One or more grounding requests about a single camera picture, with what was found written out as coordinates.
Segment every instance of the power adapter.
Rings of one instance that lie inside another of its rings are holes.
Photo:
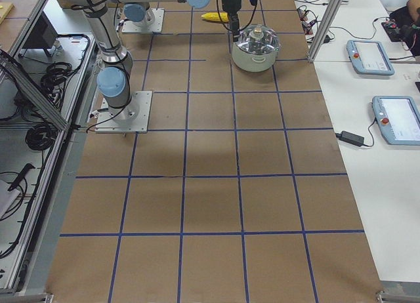
[[[341,134],[335,134],[335,136],[344,142],[347,142],[348,144],[354,144],[355,146],[361,147],[364,146],[365,138],[362,136],[359,136],[358,134],[352,134],[348,131],[342,131]]]

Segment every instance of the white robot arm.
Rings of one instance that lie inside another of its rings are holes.
[[[122,46],[116,33],[114,22],[109,16],[106,2],[143,4],[149,2],[171,1],[177,3],[188,2],[194,8],[203,8],[210,0],[68,0],[73,3],[73,10],[82,10],[92,29],[92,33],[100,47],[100,57],[105,68],[98,74],[97,84],[107,103],[110,119],[112,121],[133,121],[138,115],[139,106],[132,99],[129,89],[129,77],[133,66],[127,49]],[[229,30],[233,40],[237,41],[240,34],[238,11],[241,9],[242,0],[222,0],[222,8],[228,13]]]

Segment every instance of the glass pot lid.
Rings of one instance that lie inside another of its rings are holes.
[[[255,55],[269,54],[280,47],[276,32],[261,24],[251,24],[244,29],[236,45],[242,51]]]

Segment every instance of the grid of blue lines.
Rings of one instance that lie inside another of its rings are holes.
[[[264,11],[263,11],[263,2],[260,0],[260,8],[262,13],[262,19],[265,24],[265,18],[264,18]],[[193,24],[193,14],[194,10],[191,9],[188,12],[191,14],[191,20],[190,20],[190,46],[189,46],[189,59],[188,59],[188,86],[186,91],[186,121],[185,121],[185,129],[154,129],[149,131],[184,131],[184,160],[183,160],[183,170],[182,170],[182,176],[176,176],[176,177],[182,177],[182,201],[181,201],[181,218],[180,218],[180,231],[179,232],[167,232],[167,233],[124,233],[123,227],[124,227],[124,219],[125,219],[125,212],[127,209],[127,201],[129,196],[129,190],[130,190],[130,183],[131,179],[133,178],[163,178],[165,176],[141,176],[141,175],[132,175],[133,171],[133,163],[135,158],[135,152],[137,147],[138,139],[140,138],[138,134],[135,136],[134,146],[133,146],[133,152],[131,154],[131,163],[129,168],[129,173],[127,176],[112,176],[112,175],[94,175],[94,176],[78,176],[77,178],[126,178],[127,179],[127,188],[125,192],[125,200],[123,204],[123,212],[121,217],[121,224],[119,228],[119,233],[63,233],[60,236],[61,237],[81,237],[81,236],[115,236],[118,237],[117,242],[117,249],[115,252],[115,260],[114,260],[114,268],[112,272],[112,280],[110,285],[110,291],[108,295],[108,303],[111,303],[112,301],[112,293],[114,289],[114,282],[116,278],[116,270],[118,265],[118,258],[119,258],[119,250],[121,246],[121,239],[124,236],[179,236],[180,243],[179,243],[179,264],[178,264],[178,294],[177,294],[177,303],[182,302],[181,298],[181,280],[182,280],[182,248],[183,248],[183,237],[184,236],[203,236],[203,235],[240,235],[241,236],[241,243],[242,243],[242,255],[243,255],[243,282],[244,282],[244,292],[245,292],[245,299],[246,303],[249,303],[249,289],[248,289],[248,280],[247,280],[247,260],[246,260],[246,251],[245,251],[245,236],[246,235],[285,235],[285,234],[300,234],[303,237],[304,246],[306,250],[306,258],[308,262],[308,270],[310,273],[310,279],[312,282],[312,288],[314,293],[314,299],[316,303],[319,303],[318,300],[318,294],[316,289],[316,283],[314,278],[314,273],[312,269],[311,264],[311,258],[310,258],[310,251],[308,246],[308,241],[306,236],[308,234],[319,234],[319,233],[364,233],[364,230],[305,230],[305,223],[303,219],[303,213],[301,209],[301,202],[299,199],[299,193],[297,190],[297,183],[296,183],[296,177],[297,176],[337,176],[337,175],[347,175],[346,173],[295,173],[293,168],[293,162],[291,158],[291,150],[289,146],[289,140],[288,140],[288,131],[307,131],[307,130],[331,130],[332,127],[321,127],[321,128],[295,128],[295,129],[289,129],[286,127],[284,116],[283,116],[283,109],[282,109],[282,93],[288,93],[288,92],[297,92],[297,91],[281,91],[278,87],[278,82],[276,81],[276,72],[274,70],[274,67],[272,68],[273,76],[274,76],[274,83],[276,86],[276,91],[264,91],[265,93],[276,93],[278,97],[280,112],[282,115],[282,129],[237,129],[236,126],[236,106],[235,106],[235,94],[237,93],[252,93],[252,92],[238,92],[234,90],[234,82],[233,82],[233,70],[232,65],[230,65],[230,80],[231,80],[231,86],[232,91],[231,92],[190,92],[190,76],[191,76],[191,61],[196,61],[192,59],[192,36],[196,35],[198,33],[192,33],[192,24]],[[230,36],[226,33],[221,33],[221,37],[226,37],[226,42],[229,44],[229,51],[230,51]],[[155,35],[152,36],[152,40],[150,42],[150,48],[148,53],[148,58],[146,60],[146,70],[144,72],[144,81],[142,85],[142,90],[144,90],[144,84],[146,83],[146,76],[148,71],[148,64],[150,61],[150,53],[152,50],[153,45],[153,39]],[[299,92],[320,92],[320,91],[299,91]],[[167,93],[171,94],[172,92],[162,92],[159,91],[158,93]],[[235,137],[235,148],[236,148],[236,168],[237,168],[237,175],[228,175],[228,176],[187,176],[186,175],[186,155],[187,155],[187,140],[188,140],[188,132],[191,131],[188,129],[188,107],[189,107],[189,98],[190,94],[214,94],[214,93],[226,93],[232,95],[232,101],[234,106],[234,129],[194,129],[194,131],[233,131],[234,137]],[[239,151],[238,151],[238,131],[283,131],[285,135],[285,142],[287,146],[287,153],[289,156],[289,164],[291,167],[291,173],[289,174],[258,174],[258,175],[243,175],[240,174],[240,162],[239,162]],[[243,209],[242,209],[242,191],[241,191],[241,179],[242,178],[252,178],[252,177],[272,177],[272,176],[291,176],[293,180],[294,190],[295,190],[295,196],[296,196],[296,202],[298,206],[299,211],[299,218],[301,222],[301,230],[296,231],[275,231],[275,232],[246,232],[244,230],[243,226]],[[200,233],[187,233],[184,232],[184,204],[185,204],[185,183],[187,178],[237,178],[238,179],[238,193],[239,193],[239,206],[240,206],[240,224],[241,224],[241,232],[200,232]]]

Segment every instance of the cooking pot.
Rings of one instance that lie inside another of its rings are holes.
[[[280,42],[274,30],[251,24],[234,43],[232,58],[239,68],[259,72],[274,64],[279,50]]]

